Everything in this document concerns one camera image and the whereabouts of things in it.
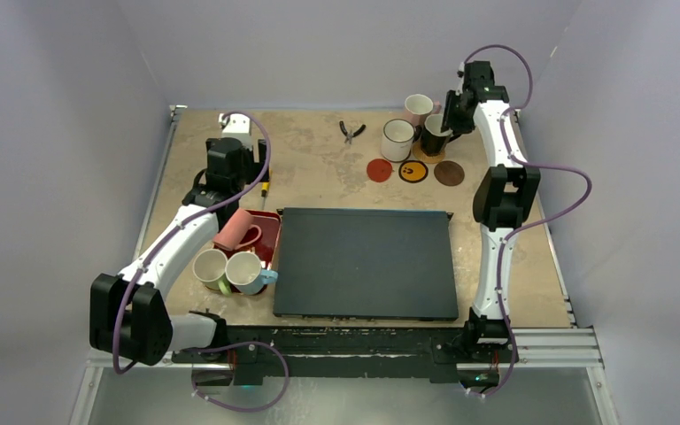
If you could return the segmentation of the pink handled white mug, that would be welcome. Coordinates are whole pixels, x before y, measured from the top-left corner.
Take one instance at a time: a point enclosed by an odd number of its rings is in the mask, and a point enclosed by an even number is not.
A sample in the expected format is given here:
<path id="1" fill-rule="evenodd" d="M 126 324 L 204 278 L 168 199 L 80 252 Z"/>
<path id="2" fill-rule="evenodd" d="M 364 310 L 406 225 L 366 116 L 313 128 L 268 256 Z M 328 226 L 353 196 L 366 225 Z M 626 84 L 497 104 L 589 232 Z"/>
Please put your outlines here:
<path id="1" fill-rule="evenodd" d="M 405 99 L 405 120 L 416 128 L 425 122 L 425 119 L 441 111 L 441 104 L 423 94 L 412 94 Z"/>

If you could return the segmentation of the black handled white mug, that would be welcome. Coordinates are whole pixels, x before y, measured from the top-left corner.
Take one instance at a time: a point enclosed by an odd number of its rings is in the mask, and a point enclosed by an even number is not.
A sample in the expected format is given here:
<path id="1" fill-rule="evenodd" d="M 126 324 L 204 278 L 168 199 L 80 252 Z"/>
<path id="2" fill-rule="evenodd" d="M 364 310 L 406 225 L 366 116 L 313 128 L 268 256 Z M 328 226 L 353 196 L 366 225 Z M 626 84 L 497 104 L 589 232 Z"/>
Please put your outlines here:
<path id="1" fill-rule="evenodd" d="M 444 115 L 431 114 L 423 122 L 420 146 L 424 154 L 435 157 L 444 151 L 444 147 L 452 138 L 451 128 L 443 129 Z"/>

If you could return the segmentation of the grey white mug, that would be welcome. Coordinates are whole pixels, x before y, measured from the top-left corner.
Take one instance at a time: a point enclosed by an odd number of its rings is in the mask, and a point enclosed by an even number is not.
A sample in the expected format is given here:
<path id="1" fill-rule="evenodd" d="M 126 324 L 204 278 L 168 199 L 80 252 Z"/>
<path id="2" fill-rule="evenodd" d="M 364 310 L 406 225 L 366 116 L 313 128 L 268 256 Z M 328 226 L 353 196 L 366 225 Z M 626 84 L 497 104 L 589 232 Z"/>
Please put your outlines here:
<path id="1" fill-rule="evenodd" d="M 407 120 L 393 119 L 387 121 L 382 128 L 380 150 L 382 156 L 392 163 L 407 160 L 413 143 L 420 136 L 421 127 L 414 126 Z"/>

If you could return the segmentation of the dark brown wooden coaster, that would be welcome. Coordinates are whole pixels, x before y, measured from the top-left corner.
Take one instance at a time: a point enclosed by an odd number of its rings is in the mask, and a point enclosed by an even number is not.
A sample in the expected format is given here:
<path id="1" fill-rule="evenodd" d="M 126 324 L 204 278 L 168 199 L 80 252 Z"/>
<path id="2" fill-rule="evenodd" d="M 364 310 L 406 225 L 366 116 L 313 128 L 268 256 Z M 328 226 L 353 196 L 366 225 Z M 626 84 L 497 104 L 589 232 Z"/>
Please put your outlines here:
<path id="1" fill-rule="evenodd" d="M 465 178 L 465 172 L 461 165 L 451 160 L 444 160 L 434 168 L 434 176 L 444 186 L 454 187 L 460 185 Z"/>

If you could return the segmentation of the orange smiley coaster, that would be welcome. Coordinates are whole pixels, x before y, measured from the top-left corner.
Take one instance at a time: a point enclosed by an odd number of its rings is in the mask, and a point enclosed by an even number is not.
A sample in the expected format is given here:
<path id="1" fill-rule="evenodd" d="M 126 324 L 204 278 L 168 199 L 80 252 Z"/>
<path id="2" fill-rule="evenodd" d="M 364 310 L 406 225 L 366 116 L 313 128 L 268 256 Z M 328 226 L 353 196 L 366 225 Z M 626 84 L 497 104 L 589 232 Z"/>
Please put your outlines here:
<path id="1" fill-rule="evenodd" d="M 404 182 L 418 183 L 429 175 L 428 166 L 420 160 L 407 160 L 398 168 L 398 176 Z"/>

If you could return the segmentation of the red apple coaster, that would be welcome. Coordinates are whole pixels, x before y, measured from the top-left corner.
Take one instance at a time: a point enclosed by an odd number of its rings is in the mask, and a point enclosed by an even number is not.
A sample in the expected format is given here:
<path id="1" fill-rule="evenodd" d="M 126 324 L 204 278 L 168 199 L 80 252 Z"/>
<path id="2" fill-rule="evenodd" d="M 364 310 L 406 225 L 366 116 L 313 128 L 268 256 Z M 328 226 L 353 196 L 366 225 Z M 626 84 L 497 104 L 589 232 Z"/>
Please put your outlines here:
<path id="1" fill-rule="evenodd" d="M 392 164 L 383 158 L 375 158 L 368 162 L 367 177 L 372 182 L 386 182 L 389 180 L 393 173 Z"/>

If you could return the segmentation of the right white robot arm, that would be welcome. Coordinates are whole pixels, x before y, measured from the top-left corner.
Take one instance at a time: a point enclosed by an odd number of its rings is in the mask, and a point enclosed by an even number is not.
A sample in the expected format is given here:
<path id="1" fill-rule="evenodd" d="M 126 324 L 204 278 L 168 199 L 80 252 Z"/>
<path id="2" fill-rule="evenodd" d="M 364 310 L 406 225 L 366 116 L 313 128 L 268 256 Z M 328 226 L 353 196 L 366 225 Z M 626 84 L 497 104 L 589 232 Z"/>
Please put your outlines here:
<path id="1" fill-rule="evenodd" d="M 457 344 L 470 359 L 482 360 L 511 343 L 508 286 L 515 232 L 530 216 L 541 174 L 525 164 L 514 111 L 491 64 L 465 62 L 458 76 L 459 86 L 445 99 L 442 128 L 456 136 L 479 132 L 488 167 L 472 204 L 482 238 L 479 283 Z"/>

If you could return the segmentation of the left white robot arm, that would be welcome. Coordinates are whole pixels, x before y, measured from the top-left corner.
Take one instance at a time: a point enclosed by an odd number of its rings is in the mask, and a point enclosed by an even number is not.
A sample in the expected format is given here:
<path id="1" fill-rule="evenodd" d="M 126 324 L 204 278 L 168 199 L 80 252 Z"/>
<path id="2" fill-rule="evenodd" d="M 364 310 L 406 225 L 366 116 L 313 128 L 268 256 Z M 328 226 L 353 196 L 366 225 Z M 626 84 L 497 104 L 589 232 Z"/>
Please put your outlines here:
<path id="1" fill-rule="evenodd" d="M 167 352 L 195 350 L 216 362 L 228 353 L 226 322 L 219 315 L 172 316 L 166 296 L 199 250 L 224 229 L 239 199 L 268 173 L 271 143 L 248 147 L 232 137 L 205 142 L 206 167 L 158 238 L 117 274 L 100 274 L 90 286 L 89 344 L 113 361 L 153 366 Z"/>

